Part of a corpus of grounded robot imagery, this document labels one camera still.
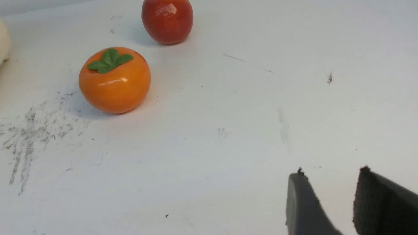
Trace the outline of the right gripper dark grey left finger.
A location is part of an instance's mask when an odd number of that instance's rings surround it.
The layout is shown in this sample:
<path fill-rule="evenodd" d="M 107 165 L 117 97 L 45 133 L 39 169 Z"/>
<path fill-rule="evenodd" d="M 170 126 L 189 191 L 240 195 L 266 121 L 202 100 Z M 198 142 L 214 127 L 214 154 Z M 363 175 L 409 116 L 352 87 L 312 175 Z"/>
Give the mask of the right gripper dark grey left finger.
<path fill-rule="evenodd" d="M 286 226 L 289 235 L 342 234 L 327 217 L 302 168 L 288 178 Z"/>

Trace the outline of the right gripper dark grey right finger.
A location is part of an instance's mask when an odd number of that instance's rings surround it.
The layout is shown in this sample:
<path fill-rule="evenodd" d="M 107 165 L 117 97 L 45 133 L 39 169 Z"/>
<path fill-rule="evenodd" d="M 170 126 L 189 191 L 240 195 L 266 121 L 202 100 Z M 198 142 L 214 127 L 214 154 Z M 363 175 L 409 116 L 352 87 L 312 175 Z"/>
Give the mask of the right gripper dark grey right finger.
<path fill-rule="evenodd" d="M 362 167 L 353 202 L 353 223 L 359 235 L 416 235 L 418 195 Z"/>

